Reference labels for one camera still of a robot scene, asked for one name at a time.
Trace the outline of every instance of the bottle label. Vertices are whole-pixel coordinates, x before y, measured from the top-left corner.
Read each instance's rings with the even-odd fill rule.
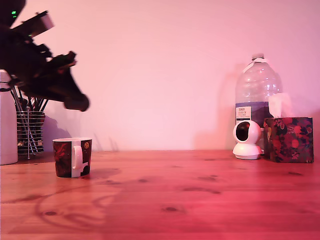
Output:
[[[235,110],[236,123],[252,120],[259,124],[260,128],[263,128],[265,118],[272,118],[267,101],[236,103]]]
[[[235,108],[236,124],[243,120],[251,120],[251,106],[239,106]]]

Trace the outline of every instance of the white container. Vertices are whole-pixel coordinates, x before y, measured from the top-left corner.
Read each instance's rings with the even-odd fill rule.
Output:
[[[10,76],[0,70],[0,87],[8,88]],[[10,91],[0,92],[0,165],[18,162],[17,112]]]

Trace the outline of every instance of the utensil holder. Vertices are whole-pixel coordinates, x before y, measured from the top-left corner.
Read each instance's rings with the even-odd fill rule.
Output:
[[[44,152],[43,124],[45,122],[43,111],[17,111],[17,148],[18,156],[37,155]]]

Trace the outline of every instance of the white security camera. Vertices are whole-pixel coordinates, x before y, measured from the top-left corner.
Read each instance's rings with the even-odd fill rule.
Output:
[[[255,121],[238,122],[233,128],[233,137],[237,141],[233,148],[233,154],[236,158],[247,160],[259,158],[262,151],[256,143],[261,137],[261,129]]]

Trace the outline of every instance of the bottle cap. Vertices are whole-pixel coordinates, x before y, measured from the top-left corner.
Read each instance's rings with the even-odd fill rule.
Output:
[[[252,55],[252,61],[255,60],[255,59],[264,59],[265,58],[265,55],[263,53],[256,53],[256,54],[253,54]]]

